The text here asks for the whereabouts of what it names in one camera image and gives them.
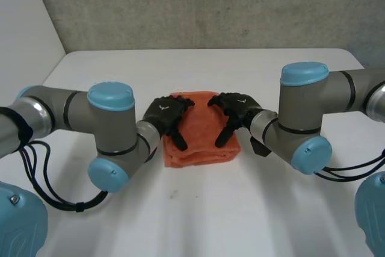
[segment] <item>orange towel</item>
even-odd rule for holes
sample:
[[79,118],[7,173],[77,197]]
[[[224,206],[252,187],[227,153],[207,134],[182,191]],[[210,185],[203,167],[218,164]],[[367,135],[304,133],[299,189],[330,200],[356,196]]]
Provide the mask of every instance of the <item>orange towel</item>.
[[175,93],[195,102],[179,123],[179,131],[187,142],[188,149],[180,151],[170,137],[164,136],[164,164],[166,167],[181,168],[190,165],[205,165],[231,161],[241,151],[234,134],[224,147],[215,147],[219,133],[225,127],[228,117],[216,105],[208,107],[208,101],[218,93],[198,91]]

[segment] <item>gray robot arm segment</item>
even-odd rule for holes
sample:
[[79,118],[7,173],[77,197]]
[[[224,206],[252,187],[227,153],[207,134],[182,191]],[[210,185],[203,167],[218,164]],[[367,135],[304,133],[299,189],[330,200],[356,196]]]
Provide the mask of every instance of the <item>gray robot arm segment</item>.
[[328,113],[361,111],[385,122],[385,70],[330,72],[325,64],[295,63],[282,70],[279,113],[263,110],[252,136],[305,174],[322,170],[331,145],[320,136]]
[[150,123],[135,123],[132,90],[128,85],[106,82],[90,91],[35,86],[25,90],[8,110],[0,114],[0,156],[18,150],[20,129],[30,129],[29,140],[43,138],[57,129],[93,134],[97,158],[88,175],[103,191],[120,191],[155,150],[160,134]]

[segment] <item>light blue base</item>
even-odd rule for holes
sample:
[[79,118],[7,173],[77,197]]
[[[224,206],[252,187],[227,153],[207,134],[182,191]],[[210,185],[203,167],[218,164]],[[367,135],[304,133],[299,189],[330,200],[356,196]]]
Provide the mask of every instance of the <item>light blue base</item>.
[[102,82],[90,88],[88,101],[94,107],[107,111],[127,111],[134,107],[132,88],[122,82]]
[[297,87],[322,81],[329,76],[329,70],[324,63],[291,63],[284,66],[281,73],[281,85]]
[[375,257],[385,256],[385,172],[368,177],[359,186],[354,201],[356,219]]
[[297,148],[291,159],[291,166],[311,175],[321,171],[331,159],[331,144],[321,136],[313,137],[305,141]]
[[[12,195],[20,196],[13,205]],[[48,212],[35,194],[0,182],[0,257],[35,257],[48,232]]]
[[128,183],[126,172],[108,159],[96,158],[88,166],[91,182],[102,191],[117,193]]

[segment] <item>white table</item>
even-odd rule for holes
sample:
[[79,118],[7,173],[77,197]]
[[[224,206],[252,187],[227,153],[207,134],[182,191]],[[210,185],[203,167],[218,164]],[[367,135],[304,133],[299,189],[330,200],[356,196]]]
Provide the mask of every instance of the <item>white table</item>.
[[[174,91],[237,91],[277,111],[280,70],[296,61],[320,61],[330,70],[362,68],[340,49],[74,52],[45,85],[88,90],[102,81],[125,82],[134,89],[138,120],[154,98]],[[333,164],[379,155],[384,128],[360,113],[325,116]],[[354,216],[359,181],[304,176],[274,154],[255,155],[246,130],[237,135],[242,152],[229,163],[165,168],[160,149],[100,207],[80,214],[49,207],[49,237],[38,256],[371,256]],[[87,176],[96,156],[93,136],[57,131],[45,140],[59,195],[74,202],[95,196]],[[17,154],[1,160],[0,180],[33,191]]]

